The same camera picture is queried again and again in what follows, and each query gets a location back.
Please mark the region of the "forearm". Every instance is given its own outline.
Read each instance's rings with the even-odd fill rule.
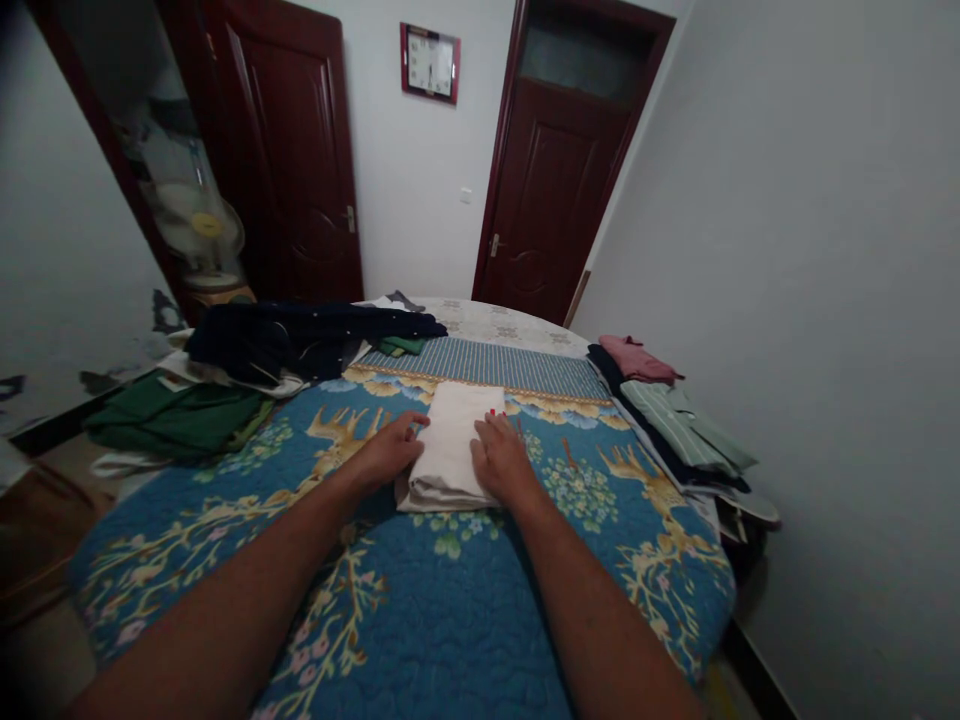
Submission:
[[[510,508],[581,717],[697,718],[699,704],[640,611],[542,493]]]
[[[76,717],[240,718],[358,498],[334,473],[201,581],[80,696]]]

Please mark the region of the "bed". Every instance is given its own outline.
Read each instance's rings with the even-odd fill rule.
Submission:
[[[586,342],[504,308],[417,302],[451,337],[418,357],[370,353],[298,395],[242,451],[166,470],[97,525],[69,577],[101,665],[378,427],[425,411],[436,383],[455,379],[506,388],[547,491],[686,676],[699,678],[732,610],[733,575],[711,528],[583,359]],[[398,514],[385,489],[340,541],[254,717],[572,715],[504,512]]]

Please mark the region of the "clock face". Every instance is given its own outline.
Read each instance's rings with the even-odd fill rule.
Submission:
[[[449,97],[453,87],[453,42],[408,35],[407,83]]]

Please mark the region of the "pink clothing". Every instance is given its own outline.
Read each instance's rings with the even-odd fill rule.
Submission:
[[[627,335],[618,338],[616,335],[601,335],[600,346],[610,353],[616,361],[620,372],[628,380],[640,382],[662,382],[673,385],[674,380],[683,380],[684,377],[662,360],[643,349],[643,343],[635,342]]]

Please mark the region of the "green clothing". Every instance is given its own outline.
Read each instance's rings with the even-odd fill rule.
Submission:
[[[266,419],[270,417],[270,413],[273,412],[276,404],[272,399],[262,400],[260,407],[247,424],[234,432],[233,436],[227,441],[227,444],[223,446],[223,452],[237,452],[238,450],[242,450],[243,446],[253,437],[254,433],[256,433]]]
[[[159,377],[150,373],[87,418],[90,439],[117,450],[199,460],[220,452],[263,401],[256,390],[208,383],[175,393]]]
[[[411,355],[419,355],[423,351],[423,345],[426,342],[426,338],[411,340],[409,338],[391,336],[383,338],[380,344],[377,345],[377,349],[384,355],[389,355],[390,357],[400,357],[405,352]]]
[[[757,464],[736,440],[694,410],[680,387],[628,380],[620,391],[670,443],[684,465],[740,477]]]

